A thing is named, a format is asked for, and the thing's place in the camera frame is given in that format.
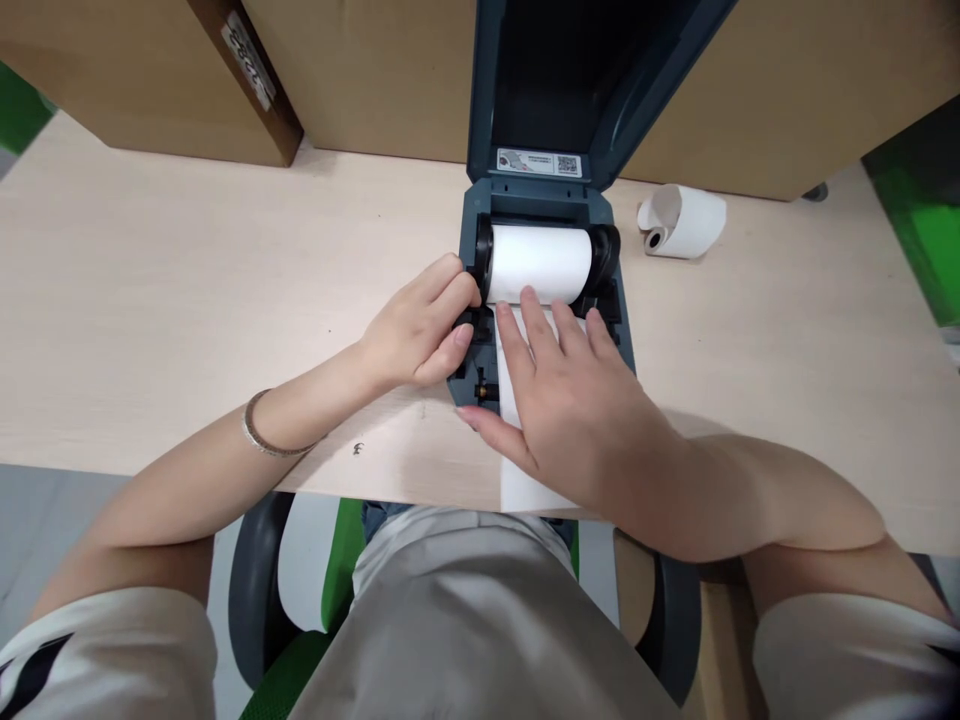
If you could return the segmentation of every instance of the open printer lid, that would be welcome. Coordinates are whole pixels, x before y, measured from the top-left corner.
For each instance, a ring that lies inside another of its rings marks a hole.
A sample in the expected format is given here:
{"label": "open printer lid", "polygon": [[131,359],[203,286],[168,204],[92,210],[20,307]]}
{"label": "open printer lid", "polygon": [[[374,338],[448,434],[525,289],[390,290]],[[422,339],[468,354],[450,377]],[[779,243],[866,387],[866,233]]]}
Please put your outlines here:
{"label": "open printer lid", "polygon": [[467,174],[603,191],[736,0],[478,0]]}

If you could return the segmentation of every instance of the thermal label printer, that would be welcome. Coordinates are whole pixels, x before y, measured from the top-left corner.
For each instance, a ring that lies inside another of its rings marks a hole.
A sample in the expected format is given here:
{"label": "thermal label printer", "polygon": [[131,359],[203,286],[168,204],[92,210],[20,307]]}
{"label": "thermal label printer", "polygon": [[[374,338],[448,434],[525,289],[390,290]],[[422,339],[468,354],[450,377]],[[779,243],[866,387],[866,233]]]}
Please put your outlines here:
{"label": "thermal label printer", "polygon": [[634,371],[620,235],[601,194],[619,175],[735,0],[478,0],[460,258],[484,304],[458,321],[473,342],[448,379],[457,405],[500,412],[493,227],[587,231],[572,303],[596,307]]}

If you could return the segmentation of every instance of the silver bangle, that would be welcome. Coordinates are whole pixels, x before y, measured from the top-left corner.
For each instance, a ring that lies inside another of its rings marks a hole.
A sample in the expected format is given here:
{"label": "silver bangle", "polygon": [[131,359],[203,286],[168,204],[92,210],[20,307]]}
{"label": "silver bangle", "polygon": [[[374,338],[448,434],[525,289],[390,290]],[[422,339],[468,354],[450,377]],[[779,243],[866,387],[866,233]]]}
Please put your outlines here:
{"label": "silver bangle", "polygon": [[260,452],[266,453],[267,455],[272,455],[273,457],[295,457],[313,450],[317,446],[317,443],[307,445],[307,447],[300,448],[299,450],[282,450],[268,443],[266,440],[260,437],[256,430],[253,429],[253,408],[256,407],[257,403],[260,401],[260,398],[270,392],[270,390],[272,390],[272,388],[261,390],[252,398],[250,398],[250,402],[247,403],[247,407],[243,411],[243,434],[246,436],[247,440],[249,440],[250,444]]}

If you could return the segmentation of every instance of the chair armrest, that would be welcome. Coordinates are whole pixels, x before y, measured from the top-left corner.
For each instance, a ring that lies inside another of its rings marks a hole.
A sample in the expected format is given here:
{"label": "chair armrest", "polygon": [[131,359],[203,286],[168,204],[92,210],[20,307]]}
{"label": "chair armrest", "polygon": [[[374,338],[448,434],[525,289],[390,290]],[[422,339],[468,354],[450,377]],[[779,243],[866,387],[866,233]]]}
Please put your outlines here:
{"label": "chair armrest", "polygon": [[683,707],[700,659],[700,574],[696,565],[653,556],[653,609],[637,652],[677,707]]}
{"label": "chair armrest", "polygon": [[284,648],[302,631],[280,602],[280,541],[293,493],[271,492],[243,517],[230,570],[230,644],[240,674],[256,689]]}

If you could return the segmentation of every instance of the spare paper roll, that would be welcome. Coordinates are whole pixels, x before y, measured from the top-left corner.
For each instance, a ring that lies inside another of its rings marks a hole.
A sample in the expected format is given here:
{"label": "spare paper roll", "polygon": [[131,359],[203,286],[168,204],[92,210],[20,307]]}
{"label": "spare paper roll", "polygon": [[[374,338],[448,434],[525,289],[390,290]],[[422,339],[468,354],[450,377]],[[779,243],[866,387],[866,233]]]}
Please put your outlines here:
{"label": "spare paper roll", "polygon": [[[513,316],[517,319],[523,339],[527,339],[527,331],[520,316],[520,308],[513,307]],[[553,321],[553,311],[544,309],[547,322],[557,334],[557,326]],[[584,327],[583,320],[578,320],[580,327]],[[510,372],[507,360],[503,354],[503,343],[500,342],[500,323],[497,323],[497,372],[500,375],[500,417],[514,427],[520,427],[520,414],[517,412],[517,401],[513,395],[513,383],[510,381]],[[500,509],[503,512],[545,512],[577,507],[576,503],[567,500],[563,495],[534,480],[515,464],[503,458],[500,461]]]}
{"label": "spare paper roll", "polygon": [[716,195],[683,185],[664,185],[643,202],[637,225],[648,231],[647,255],[692,260],[720,237],[727,222],[727,203]]}
{"label": "spare paper roll", "polygon": [[523,287],[531,285],[544,305],[572,303],[587,282],[592,259],[586,230],[494,225],[487,302],[515,305]]}
{"label": "spare paper roll", "polygon": [[[502,300],[513,305],[513,315],[526,339],[523,317],[517,307],[524,286],[532,286],[544,305],[553,300],[572,303],[583,291],[592,259],[593,250],[586,230],[494,225],[487,302],[494,305]],[[553,312],[549,308],[544,308],[544,312],[556,334]],[[500,416],[514,427],[520,427],[513,383],[500,341],[499,323],[496,324],[496,336]],[[576,505],[503,458],[500,507],[504,512],[545,512]]]}

